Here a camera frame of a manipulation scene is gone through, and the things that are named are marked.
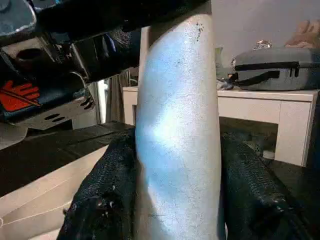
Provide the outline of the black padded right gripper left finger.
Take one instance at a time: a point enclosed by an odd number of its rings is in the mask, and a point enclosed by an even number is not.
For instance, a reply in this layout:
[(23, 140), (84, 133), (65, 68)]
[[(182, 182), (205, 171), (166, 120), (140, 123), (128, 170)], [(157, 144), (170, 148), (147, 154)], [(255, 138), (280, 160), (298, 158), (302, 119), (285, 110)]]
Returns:
[(59, 240), (131, 240), (137, 186), (134, 130), (108, 145), (64, 210)]

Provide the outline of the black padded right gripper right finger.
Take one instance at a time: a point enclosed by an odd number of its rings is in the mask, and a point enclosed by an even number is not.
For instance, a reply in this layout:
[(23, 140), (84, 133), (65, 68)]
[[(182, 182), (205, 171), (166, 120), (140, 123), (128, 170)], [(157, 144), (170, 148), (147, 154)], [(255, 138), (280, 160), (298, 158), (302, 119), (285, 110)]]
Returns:
[(227, 239), (312, 240), (302, 208), (271, 169), (244, 142), (220, 140)]

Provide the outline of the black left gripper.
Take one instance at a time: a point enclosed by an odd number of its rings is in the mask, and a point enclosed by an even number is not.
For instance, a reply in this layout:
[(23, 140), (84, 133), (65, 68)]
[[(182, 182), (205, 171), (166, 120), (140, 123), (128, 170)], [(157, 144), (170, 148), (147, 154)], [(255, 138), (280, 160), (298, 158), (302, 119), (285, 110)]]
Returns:
[(90, 111), (95, 106), (91, 83), (138, 66), (138, 28), (175, 19), (204, 3), (36, 0), (36, 19), (46, 33), (0, 34), (0, 121), (58, 124)]

